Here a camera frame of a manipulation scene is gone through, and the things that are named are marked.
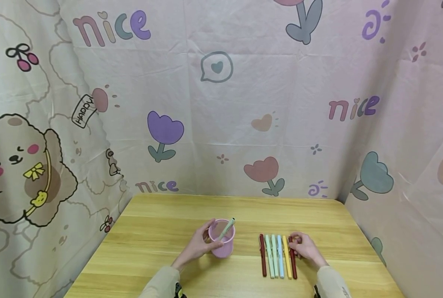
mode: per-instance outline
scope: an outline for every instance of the light green marker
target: light green marker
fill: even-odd
[[[274,265],[273,265],[273,251],[271,250],[271,242],[269,241],[269,235],[264,235],[264,242],[266,242],[266,253],[268,254],[269,275],[274,278]]]
[[[218,239],[216,239],[216,241],[221,241],[221,239],[225,236],[226,233],[228,233],[228,230],[230,230],[230,228],[234,225],[234,223],[235,223],[235,218],[233,217],[225,226],[225,229],[221,232],[220,236],[218,237]]]
[[[271,235],[271,249],[273,254],[274,275],[276,278],[280,277],[280,270],[278,267],[278,252],[276,251],[276,236]]]

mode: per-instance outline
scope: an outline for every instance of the marker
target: marker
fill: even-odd
[[[221,232],[220,236],[218,237],[218,239],[216,239],[216,241],[221,241],[221,239],[225,236],[228,230],[234,225],[234,223],[235,223],[235,218],[233,217],[225,226],[225,229]]]
[[[284,245],[284,258],[286,259],[287,278],[292,279],[291,266],[289,262],[289,245],[287,245],[286,236],[282,236],[282,244]]]
[[[271,248],[273,250],[274,275],[278,278],[280,270],[278,268],[278,253],[276,252],[276,236],[274,235],[271,235]]]
[[[289,252],[291,254],[292,278],[297,279],[296,258],[294,257],[294,249],[290,248]]]
[[[282,241],[281,236],[278,235],[278,260],[280,261],[280,277],[284,278],[284,261],[282,259]]]
[[[259,234],[259,251],[261,252],[261,269],[263,270],[263,276],[266,277],[268,273],[266,273],[266,257],[265,257],[265,250],[264,247],[264,236],[260,233]]]
[[[273,251],[271,250],[269,235],[264,235],[264,241],[266,242],[266,253],[268,254],[269,275],[271,275],[271,278],[273,279],[274,278]]]

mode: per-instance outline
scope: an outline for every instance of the pink cup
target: pink cup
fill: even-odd
[[[226,219],[216,219],[215,222],[208,228],[208,236],[212,242],[221,235],[222,231],[228,224]],[[223,236],[221,241],[223,241],[223,247],[216,248],[211,251],[211,253],[218,258],[226,258],[233,252],[233,239],[235,238],[235,226],[231,226],[228,232]]]

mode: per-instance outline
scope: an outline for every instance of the wooden table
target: wooden table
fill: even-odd
[[[236,218],[234,252],[205,255],[182,273],[189,298],[313,297],[316,272],[297,261],[297,280],[261,273],[260,233],[308,233],[343,275],[354,298],[403,297],[346,208],[325,199],[137,195],[96,250],[66,298],[137,298],[170,265],[195,229],[211,218]]]

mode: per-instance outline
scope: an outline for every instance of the person's left hand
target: person's left hand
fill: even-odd
[[[204,254],[212,251],[213,249],[223,246],[222,241],[207,243],[209,239],[208,228],[214,222],[215,219],[212,219],[195,231],[190,242],[187,244],[182,253],[177,257],[177,259],[173,262],[172,267],[174,267],[178,271],[181,271],[191,261],[202,257]]]

